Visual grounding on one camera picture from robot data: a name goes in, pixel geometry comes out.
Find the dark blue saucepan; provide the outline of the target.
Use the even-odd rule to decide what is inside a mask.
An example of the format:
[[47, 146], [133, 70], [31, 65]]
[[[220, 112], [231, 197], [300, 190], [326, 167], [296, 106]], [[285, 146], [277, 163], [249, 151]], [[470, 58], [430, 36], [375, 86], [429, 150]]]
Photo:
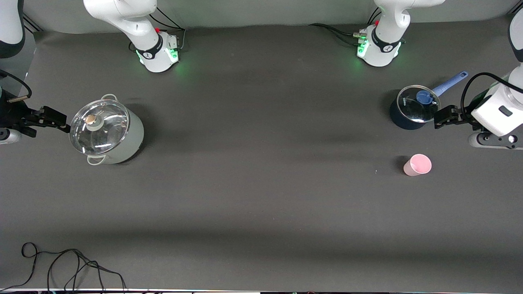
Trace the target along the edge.
[[[455, 86], [456, 84], [458, 84], [459, 82], [461, 82], [462, 80], [467, 78], [468, 75], [469, 75], [469, 73], [467, 73], [467, 71], [459, 72], [458, 74], [452, 76], [452, 78], [450, 78], [446, 82], [443, 82], [441, 85], [439, 85], [431, 90], [434, 91], [436, 93], [436, 95], [440, 98], [440, 96], [443, 95], [443, 93], [445, 91], [449, 90], [450, 88], [452, 88], [453, 86]], [[420, 129], [424, 125], [428, 124], [428, 123], [415, 123], [415, 122], [413, 123], [413, 122], [408, 121], [399, 113], [399, 111], [396, 108], [395, 102], [396, 102], [396, 99], [394, 99], [394, 101], [391, 103], [391, 106], [390, 106], [390, 118], [394, 122], [394, 124], [396, 124], [398, 127], [402, 128], [402, 129], [406, 129], [406, 130], [416, 130], [416, 129]]]

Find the glass lid with wooden knob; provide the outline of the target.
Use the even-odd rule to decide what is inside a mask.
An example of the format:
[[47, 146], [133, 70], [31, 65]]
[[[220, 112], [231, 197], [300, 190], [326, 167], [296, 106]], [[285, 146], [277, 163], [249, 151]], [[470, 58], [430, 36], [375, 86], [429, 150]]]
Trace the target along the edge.
[[99, 156], [123, 140], [129, 124], [127, 108], [114, 99], [100, 99], [73, 117], [69, 139], [78, 152]]

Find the dark grey table mat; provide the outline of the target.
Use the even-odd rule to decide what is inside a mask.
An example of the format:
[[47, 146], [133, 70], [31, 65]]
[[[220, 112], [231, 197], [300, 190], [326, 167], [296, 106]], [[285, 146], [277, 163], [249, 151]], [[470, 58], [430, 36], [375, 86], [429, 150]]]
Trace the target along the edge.
[[[50, 128], [0, 146], [0, 289], [34, 242], [135, 289], [523, 293], [523, 151], [389, 117], [405, 86], [514, 69], [510, 21], [412, 24], [383, 68], [310, 26], [191, 30], [161, 74], [121, 33], [37, 34], [30, 106], [114, 94], [145, 137], [120, 165]], [[415, 154], [429, 173], [404, 173]]]

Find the pale grey two-handled pot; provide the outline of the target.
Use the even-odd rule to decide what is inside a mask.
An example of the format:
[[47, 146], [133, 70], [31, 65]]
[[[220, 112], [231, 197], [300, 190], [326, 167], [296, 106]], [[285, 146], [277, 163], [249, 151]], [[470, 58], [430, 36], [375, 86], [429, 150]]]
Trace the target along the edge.
[[[114, 94], [106, 94], [101, 99], [114, 99], [119, 102], [118, 98]], [[136, 152], [138, 152], [144, 139], [144, 127], [141, 119], [129, 108], [129, 127], [123, 140], [112, 148], [110, 151], [103, 153], [99, 156], [87, 156], [87, 162], [91, 166], [98, 165], [112, 165], [125, 162], [129, 158], [132, 158]]]

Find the grey aluminium frame bar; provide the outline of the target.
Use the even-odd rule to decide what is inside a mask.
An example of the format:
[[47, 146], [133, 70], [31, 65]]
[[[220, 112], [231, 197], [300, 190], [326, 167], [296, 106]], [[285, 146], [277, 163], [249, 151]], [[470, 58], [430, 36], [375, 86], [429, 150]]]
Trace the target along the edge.
[[24, 27], [29, 32], [34, 33], [43, 31], [43, 28], [41, 28], [41, 26], [32, 20], [26, 13], [22, 13], [22, 19], [24, 21]]

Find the pink plastic cup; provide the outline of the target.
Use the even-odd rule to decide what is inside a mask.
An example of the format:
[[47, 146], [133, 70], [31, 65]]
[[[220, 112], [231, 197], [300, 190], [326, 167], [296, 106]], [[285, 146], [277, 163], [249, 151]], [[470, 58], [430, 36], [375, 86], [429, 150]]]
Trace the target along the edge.
[[433, 164], [424, 154], [413, 155], [403, 166], [403, 171], [408, 176], [418, 176], [429, 173]]

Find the glass lid with blue knob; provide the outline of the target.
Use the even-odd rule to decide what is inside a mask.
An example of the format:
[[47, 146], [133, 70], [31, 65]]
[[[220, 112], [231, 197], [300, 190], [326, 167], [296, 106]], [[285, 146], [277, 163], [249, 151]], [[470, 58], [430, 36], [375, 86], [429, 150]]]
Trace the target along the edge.
[[429, 123], [441, 109], [439, 97], [431, 89], [421, 85], [404, 87], [396, 97], [398, 112], [408, 121]]

